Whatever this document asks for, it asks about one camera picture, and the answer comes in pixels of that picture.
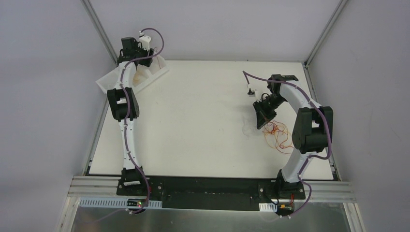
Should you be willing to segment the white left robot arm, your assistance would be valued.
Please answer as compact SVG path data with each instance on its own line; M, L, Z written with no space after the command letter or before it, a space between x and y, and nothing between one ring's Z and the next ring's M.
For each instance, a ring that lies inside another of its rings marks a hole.
M123 167L118 183L118 195L133 193L143 195L150 192L141 161L138 160L135 132L136 120L140 115L139 105L133 91L133 78L140 63L149 67L152 63L154 50L150 48L151 38L140 35L139 38L125 37L121 39L117 64L118 79L112 89L107 91L107 97L113 119L118 122L123 148Z

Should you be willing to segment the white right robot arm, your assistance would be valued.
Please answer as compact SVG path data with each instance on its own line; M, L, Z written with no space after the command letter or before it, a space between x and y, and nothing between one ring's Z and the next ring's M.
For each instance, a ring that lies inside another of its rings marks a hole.
M271 198L304 199L302 175L312 158L326 160L319 153L331 150L333 109L321 106L300 87L294 75L273 74L266 80L270 95L261 96L253 103L256 113L256 128L261 129L277 115L276 109L287 102L296 112L292 131L293 152L286 165L279 170L271 189L266 194Z

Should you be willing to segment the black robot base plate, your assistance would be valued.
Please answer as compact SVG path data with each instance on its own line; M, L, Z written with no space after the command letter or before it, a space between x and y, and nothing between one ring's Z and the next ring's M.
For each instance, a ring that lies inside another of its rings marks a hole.
M261 203L296 200L269 197L266 190L272 188L275 179L177 176L148 176L147 179L149 193L119 196L143 199L148 195L149 203L158 201L163 208L170 209L233 211L257 211Z

